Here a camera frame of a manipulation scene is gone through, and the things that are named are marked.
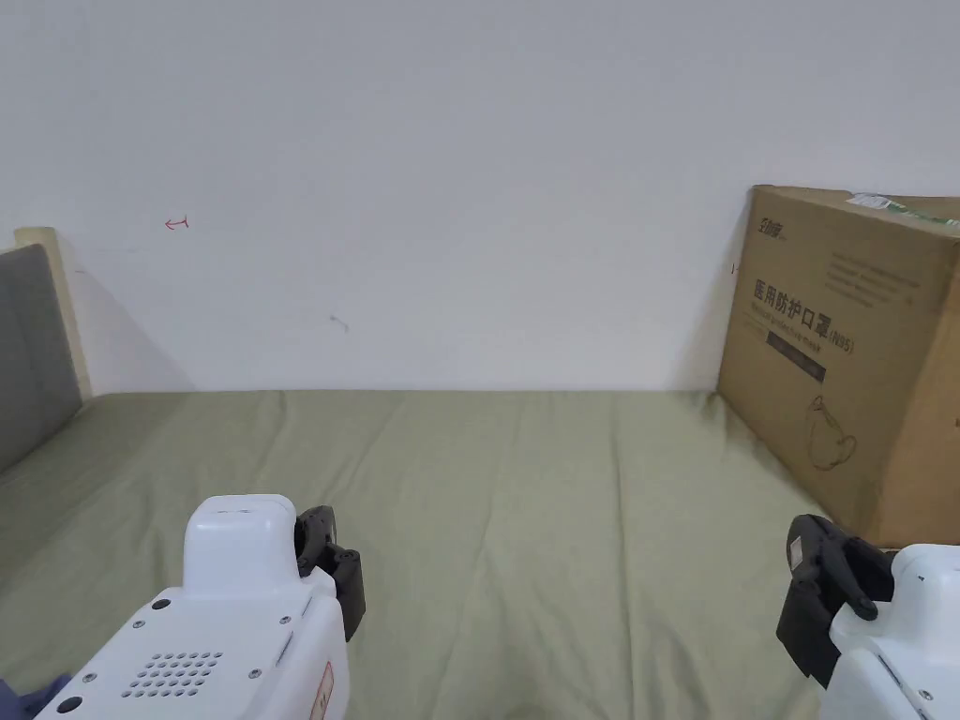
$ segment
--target mask illustration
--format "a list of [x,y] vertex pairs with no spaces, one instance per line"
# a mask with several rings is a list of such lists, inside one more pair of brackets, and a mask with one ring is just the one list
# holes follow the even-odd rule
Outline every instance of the mask illustration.
[[818,470],[832,470],[850,460],[856,450],[856,438],[844,433],[830,414],[823,396],[816,396],[806,408],[806,451]]

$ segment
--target blue fabric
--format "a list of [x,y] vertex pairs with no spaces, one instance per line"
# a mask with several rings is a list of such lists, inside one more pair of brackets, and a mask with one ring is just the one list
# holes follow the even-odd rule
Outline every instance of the blue fabric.
[[69,675],[60,675],[36,692],[17,695],[8,684],[0,680],[0,720],[30,720],[37,717],[69,682]]

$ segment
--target mattress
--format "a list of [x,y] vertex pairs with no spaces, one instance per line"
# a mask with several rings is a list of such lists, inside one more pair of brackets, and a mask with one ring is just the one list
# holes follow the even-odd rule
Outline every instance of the mattress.
[[816,716],[775,629],[817,508],[707,394],[98,398],[0,475],[0,677],[79,669],[242,492],[361,552],[351,718]]

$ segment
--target cardboard box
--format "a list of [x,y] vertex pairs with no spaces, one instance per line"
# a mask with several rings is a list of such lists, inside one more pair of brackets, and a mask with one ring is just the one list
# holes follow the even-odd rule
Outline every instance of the cardboard box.
[[720,394],[848,530],[960,543],[960,198],[754,189]]

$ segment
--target orange label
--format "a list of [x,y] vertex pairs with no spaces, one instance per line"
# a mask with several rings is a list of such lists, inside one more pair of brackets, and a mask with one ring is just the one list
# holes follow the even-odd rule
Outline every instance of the orange label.
[[320,680],[320,689],[317,690],[317,699],[313,701],[313,710],[310,720],[324,720],[326,706],[330,704],[330,695],[333,694],[333,665],[329,662],[324,669],[324,678]]

